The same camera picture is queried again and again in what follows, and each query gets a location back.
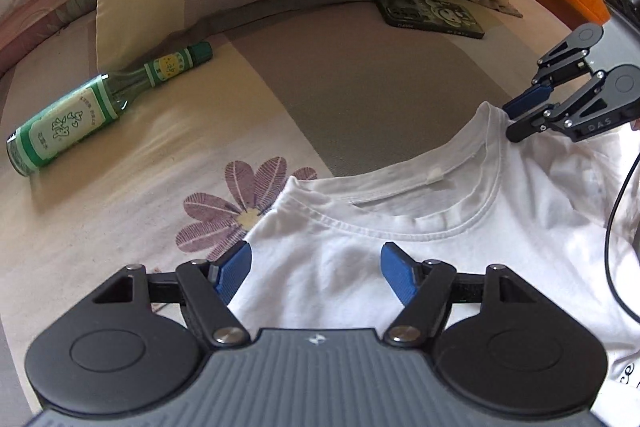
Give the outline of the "white printed t-shirt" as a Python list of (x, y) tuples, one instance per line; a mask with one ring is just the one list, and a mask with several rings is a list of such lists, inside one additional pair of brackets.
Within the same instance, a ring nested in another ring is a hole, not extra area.
[(506, 139), (482, 104), (445, 145), (359, 176), (288, 179), (247, 234), (252, 269), (232, 299), (245, 327), (386, 329), (400, 311), (380, 269), (397, 244), (466, 273), (511, 268), (596, 335), (608, 376), (594, 410), (639, 421), (639, 135)]

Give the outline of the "green glass bottle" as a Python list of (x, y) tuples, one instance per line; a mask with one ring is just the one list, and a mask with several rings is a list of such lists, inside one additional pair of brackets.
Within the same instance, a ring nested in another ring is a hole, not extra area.
[(100, 74), (18, 126), (6, 140), (14, 170), (30, 176), (88, 135), (108, 126), (141, 93), (213, 57), (207, 41), (163, 55), (130, 72)]

